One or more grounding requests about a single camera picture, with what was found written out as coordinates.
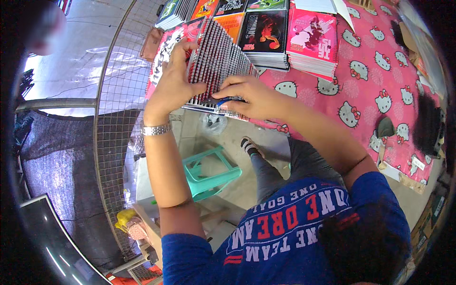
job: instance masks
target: plastic stool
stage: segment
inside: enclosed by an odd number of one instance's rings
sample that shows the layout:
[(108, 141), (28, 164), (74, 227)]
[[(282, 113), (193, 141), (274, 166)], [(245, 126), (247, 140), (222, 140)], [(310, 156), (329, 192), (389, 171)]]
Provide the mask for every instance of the plastic stool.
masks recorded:
[[(185, 176), (187, 177), (187, 182), (190, 187), (190, 191), (192, 192), (193, 200), (195, 202), (219, 193), (230, 182), (241, 176), (242, 170), (239, 168), (239, 166), (232, 167), (226, 158), (222, 155), (222, 151), (223, 147), (219, 145), (212, 150), (207, 150), (205, 152), (182, 160)], [(216, 154), (217, 157), (228, 168), (228, 171), (211, 177), (200, 177), (202, 166), (201, 159), (211, 154)], [(225, 185), (219, 190), (214, 189), (215, 187), (224, 183)]]

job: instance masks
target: jeans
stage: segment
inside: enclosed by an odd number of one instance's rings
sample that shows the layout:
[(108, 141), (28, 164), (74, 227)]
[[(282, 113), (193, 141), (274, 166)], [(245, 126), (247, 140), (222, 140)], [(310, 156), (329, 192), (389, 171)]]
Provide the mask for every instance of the jeans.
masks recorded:
[(261, 155), (254, 154), (250, 157), (257, 177), (258, 204), (264, 203), (288, 183), (306, 177), (334, 181), (344, 187), (340, 174), (326, 163), (310, 143), (289, 137), (288, 144), (291, 152), (291, 170), (288, 180), (284, 180), (279, 171)]

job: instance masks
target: silver wristwatch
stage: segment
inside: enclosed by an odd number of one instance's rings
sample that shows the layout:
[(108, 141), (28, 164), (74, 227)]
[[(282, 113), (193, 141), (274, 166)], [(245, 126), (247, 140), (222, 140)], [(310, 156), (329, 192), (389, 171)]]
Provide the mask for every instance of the silver wristwatch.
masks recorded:
[(171, 123), (167, 123), (156, 127), (144, 127), (141, 133), (143, 135), (162, 135), (170, 130), (172, 130)]

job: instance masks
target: black and white sneaker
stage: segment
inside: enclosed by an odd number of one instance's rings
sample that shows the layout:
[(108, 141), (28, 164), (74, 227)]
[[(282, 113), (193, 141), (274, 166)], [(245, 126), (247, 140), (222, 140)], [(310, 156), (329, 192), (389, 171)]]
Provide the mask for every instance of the black and white sneaker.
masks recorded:
[(241, 148), (245, 151), (250, 157), (254, 154), (259, 154), (264, 158), (264, 153), (257, 147), (257, 145), (252, 142), (252, 140), (245, 136), (241, 139)]

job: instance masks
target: white plastic bag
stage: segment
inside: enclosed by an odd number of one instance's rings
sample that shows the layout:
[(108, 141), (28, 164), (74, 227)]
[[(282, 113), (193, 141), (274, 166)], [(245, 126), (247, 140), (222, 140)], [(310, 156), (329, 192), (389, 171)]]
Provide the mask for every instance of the white plastic bag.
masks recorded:
[(208, 135), (219, 135), (228, 124), (228, 119), (223, 116), (203, 113), (200, 116), (201, 128)]

